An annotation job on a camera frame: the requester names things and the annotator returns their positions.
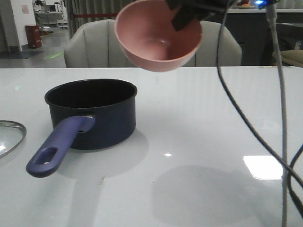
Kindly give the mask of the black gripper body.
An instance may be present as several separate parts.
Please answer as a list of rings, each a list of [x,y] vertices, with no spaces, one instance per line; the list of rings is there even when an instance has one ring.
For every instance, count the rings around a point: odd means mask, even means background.
[[[166,0],[170,10],[179,9],[181,6],[194,6],[199,8],[199,20],[207,16],[224,13],[234,2],[235,0]]]

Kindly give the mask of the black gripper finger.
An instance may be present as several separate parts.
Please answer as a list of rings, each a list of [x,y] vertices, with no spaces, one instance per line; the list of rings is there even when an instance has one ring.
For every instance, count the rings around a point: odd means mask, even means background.
[[[192,21],[199,22],[198,18],[199,8],[194,6],[181,6],[171,23],[176,31],[183,30],[186,28]]]

